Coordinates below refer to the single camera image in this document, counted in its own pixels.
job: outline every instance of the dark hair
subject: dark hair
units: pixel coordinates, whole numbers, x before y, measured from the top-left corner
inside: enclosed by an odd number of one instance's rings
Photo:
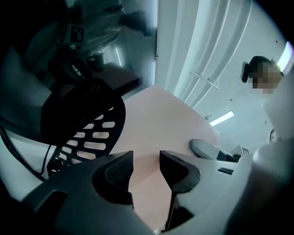
[[[273,63],[272,61],[270,61],[269,59],[265,58],[264,56],[254,56],[250,63],[249,64],[244,64],[243,65],[243,72],[241,74],[241,78],[242,78],[242,81],[244,83],[247,82],[248,80],[248,77],[249,75],[255,70],[258,68],[258,65],[260,63],[263,63],[263,62],[266,62],[266,63],[270,63],[271,65],[275,66],[275,63]]]

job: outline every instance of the fluorescent light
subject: fluorescent light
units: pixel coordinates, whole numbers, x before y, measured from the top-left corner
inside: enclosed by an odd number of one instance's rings
[[[121,61],[120,61],[120,57],[119,57],[119,51],[118,51],[118,49],[117,48],[115,48],[116,49],[116,53],[118,54],[118,58],[119,58],[119,64],[121,65]]]
[[[157,28],[158,20],[158,1],[153,0],[152,2],[152,27]]]
[[[210,122],[210,125],[215,126],[217,124],[220,124],[226,120],[228,120],[229,118],[233,117],[235,114],[232,111],[229,111],[228,113],[226,113],[225,115],[219,117],[218,119]]]
[[[292,45],[287,42],[285,49],[282,53],[281,58],[278,61],[278,66],[280,68],[280,71],[283,72],[286,66],[288,65],[289,61],[291,60],[291,57],[293,56],[293,48]]]

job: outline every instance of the black cable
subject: black cable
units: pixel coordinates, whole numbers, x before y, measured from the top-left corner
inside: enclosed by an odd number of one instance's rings
[[[30,172],[32,173],[35,177],[37,177],[38,179],[40,179],[41,181],[45,181],[45,179],[41,176],[44,173],[44,169],[45,169],[45,164],[46,164],[46,159],[48,156],[48,152],[51,148],[51,145],[49,145],[47,153],[45,155],[44,161],[43,161],[43,165],[42,165],[42,170],[41,172],[37,172],[35,171],[24,159],[23,157],[18,153],[18,151],[16,150],[16,148],[14,147],[14,145],[12,144],[12,142],[10,141],[5,129],[3,127],[0,128],[0,135],[1,138],[3,140],[4,145],[6,146],[6,148],[8,149],[8,151]]]

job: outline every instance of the ventilation holes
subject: ventilation holes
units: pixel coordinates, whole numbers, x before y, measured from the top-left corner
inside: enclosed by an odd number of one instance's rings
[[[100,115],[99,117],[97,117],[95,120],[101,120],[103,117],[104,117],[104,116],[103,116],[103,114],[102,114],[102,115]]]
[[[105,122],[102,124],[103,128],[112,128],[115,126],[115,122]]]
[[[67,142],[68,145],[72,145],[72,146],[78,146],[78,142],[76,140],[69,140]]]
[[[220,168],[218,169],[218,171],[222,172],[222,173],[226,173],[226,174],[233,174],[233,170],[231,169],[226,169],[226,168]]]
[[[77,155],[79,157],[82,157],[82,158],[85,158],[85,159],[90,159],[90,160],[93,160],[93,159],[96,158],[94,153],[89,153],[89,152],[84,152],[84,151],[78,151]]]
[[[66,161],[67,157],[63,153],[59,153],[59,157]]]
[[[77,164],[77,163],[80,163],[81,161],[78,159],[72,158],[71,162],[72,164]]]
[[[72,150],[70,148],[65,147],[65,146],[63,146],[61,149],[62,149],[62,151],[65,151],[67,153],[72,153]]]
[[[97,138],[97,139],[107,139],[109,137],[109,133],[108,132],[94,132],[92,137]]]
[[[77,137],[77,138],[84,138],[86,136],[85,132],[77,132],[77,134],[75,134],[74,137]]]
[[[83,129],[92,129],[94,127],[93,123],[86,125]]]
[[[106,144],[104,144],[104,143],[94,143],[94,142],[85,142],[84,147],[88,148],[88,149],[104,150],[104,149],[106,149]]]

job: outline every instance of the person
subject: person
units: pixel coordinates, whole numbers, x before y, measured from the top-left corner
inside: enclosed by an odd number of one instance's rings
[[[278,65],[263,56],[254,56],[250,63],[243,63],[242,81],[252,83],[253,89],[262,89],[264,94],[272,93],[282,78]]]

